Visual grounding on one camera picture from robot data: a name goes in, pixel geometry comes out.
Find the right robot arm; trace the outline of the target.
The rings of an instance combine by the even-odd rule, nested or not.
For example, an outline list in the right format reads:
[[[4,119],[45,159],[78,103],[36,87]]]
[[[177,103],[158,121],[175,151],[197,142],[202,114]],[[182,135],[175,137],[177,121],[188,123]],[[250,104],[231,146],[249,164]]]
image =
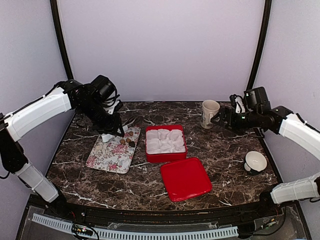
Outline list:
[[[320,131],[284,106],[271,107],[264,87],[246,90],[244,96],[230,96],[231,107],[221,107],[218,113],[210,117],[217,124],[231,131],[250,128],[270,130],[307,150],[317,159],[320,157]],[[270,191],[270,197],[255,205],[255,213],[266,217],[274,210],[275,204],[295,200],[320,199],[320,175],[295,181],[280,183]]]

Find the dark chocolate piece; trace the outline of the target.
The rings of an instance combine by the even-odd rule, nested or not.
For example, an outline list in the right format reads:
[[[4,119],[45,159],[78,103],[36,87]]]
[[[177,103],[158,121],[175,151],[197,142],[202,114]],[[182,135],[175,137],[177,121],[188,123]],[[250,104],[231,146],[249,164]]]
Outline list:
[[[130,141],[128,143],[128,145],[131,147],[131,148],[134,148],[136,146],[135,142],[134,141]]]

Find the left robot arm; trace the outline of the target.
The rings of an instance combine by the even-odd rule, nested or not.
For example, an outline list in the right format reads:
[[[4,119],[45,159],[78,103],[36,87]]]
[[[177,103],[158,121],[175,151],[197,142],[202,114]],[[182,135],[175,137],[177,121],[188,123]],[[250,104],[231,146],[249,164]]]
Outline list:
[[[74,79],[60,81],[34,101],[6,115],[1,114],[2,166],[51,204],[51,210],[58,217],[67,218],[71,208],[62,200],[63,194],[28,160],[19,140],[44,122],[70,110],[81,111],[99,134],[122,137],[125,131],[117,110],[123,104],[118,97],[117,88],[109,78],[98,75],[86,84]]]

